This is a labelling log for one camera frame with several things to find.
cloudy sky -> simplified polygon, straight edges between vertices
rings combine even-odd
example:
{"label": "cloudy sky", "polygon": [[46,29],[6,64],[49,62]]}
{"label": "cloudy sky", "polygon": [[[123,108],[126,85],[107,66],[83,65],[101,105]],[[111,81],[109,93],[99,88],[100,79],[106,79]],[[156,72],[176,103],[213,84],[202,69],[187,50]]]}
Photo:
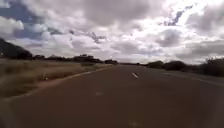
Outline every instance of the cloudy sky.
{"label": "cloudy sky", "polygon": [[46,56],[200,63],[224,55],[224,0],[0,0],[0,36]]}

field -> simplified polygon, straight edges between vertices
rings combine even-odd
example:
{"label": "field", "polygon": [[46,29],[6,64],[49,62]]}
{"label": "field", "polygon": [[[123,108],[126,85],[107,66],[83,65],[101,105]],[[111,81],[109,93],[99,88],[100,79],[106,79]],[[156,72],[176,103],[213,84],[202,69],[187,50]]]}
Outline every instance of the field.
{"label": "field", "polygon": [[0,59],[0,97],[24,94],[37,83],[96,70],[109,65],[41,60]]}

gray cloud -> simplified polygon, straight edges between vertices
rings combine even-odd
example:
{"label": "gray cloud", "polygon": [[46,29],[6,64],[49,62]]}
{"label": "gray cloud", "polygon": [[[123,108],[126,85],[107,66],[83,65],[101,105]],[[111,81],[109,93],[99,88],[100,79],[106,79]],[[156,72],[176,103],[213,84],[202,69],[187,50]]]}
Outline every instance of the gray cloud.
{"label": "gray cloud", "polygon": [[203,41],[188,44],[183,53],[176,56],[180,59],[209,57],[210,55],[224,56],[224,40]]}
{"label": "gray cloud", "polygon": [[149,8],[146,0],[84,0],[87,19],[105,26],[144,18]]}
{"label": "gray cloud", "polygon": [[201,33],[208,33],[224,25],[224,3],[219,6],[207,6],[203,15],[193,14],[188,18],[187,23],[199,30]]}
{"label": "gray cloud", "polygon": [[114,44],[112,48],[114,50],[120,51],[123,54],[129,54],[129,55],[141,54],[141,55],[153,56],[162,53],[161,49],[155,48],[151,45],[146,48],[140,48],[140,46],[137,43],[131,43],[131,42]]}
{"label": "gray cloud", "polygon": [[175,29],[168,29],[159,34],[161,37],[157,39],[156,42],[162,47],[170,47],[179,43],[180,34],[181,33]]}

white lane marking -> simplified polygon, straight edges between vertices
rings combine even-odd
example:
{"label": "white lane marking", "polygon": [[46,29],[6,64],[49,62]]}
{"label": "white lane marking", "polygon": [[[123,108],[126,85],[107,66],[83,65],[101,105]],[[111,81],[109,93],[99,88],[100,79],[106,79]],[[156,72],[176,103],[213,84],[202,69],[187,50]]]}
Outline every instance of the white lane marking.
{"label": "white lane marking", "polygon": [[135,78],[139,78],[135,73],[132,73],[132,75],[133,75]]}
{"label": "white lane marking", "polygon": [[191,80],[200,81],[200,82],[204,82],[204,83],[208,83],[208,84],[223,86],[222,83],[213,82],[213,81],[207,81],[207,80],[202,80],[202,79],[198,79],[198,78],[191,78],[191,77],[187,77],[187,76],[178,76],[178,75],[171,74],[171,73],[164,73],[164,75],[174,76],[174,77],[179,77],[179,78],[185,78],[185,79],[191,79]]}

shrub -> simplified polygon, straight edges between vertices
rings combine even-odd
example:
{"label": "shrub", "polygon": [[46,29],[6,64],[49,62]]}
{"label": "shrub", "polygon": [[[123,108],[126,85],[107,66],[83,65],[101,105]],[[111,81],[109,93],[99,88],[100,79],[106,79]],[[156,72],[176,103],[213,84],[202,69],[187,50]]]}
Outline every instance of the shrub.
{"label": "shrub", "polygon": [[224,59],[208,59],[200,65],[200,73],[212,76],[224,76]]}
{"label": "shrub", "polygon": [[163,62],[162,61],[155,61],[147,64],[147,67],[149,68],[162,68]]}
{"label": "shrub", "polygon": [[166,70],[178,70],[183,71],[186,69],[187,65],[181,61],[170,61],[168,63],[163,64],[163,68]]}

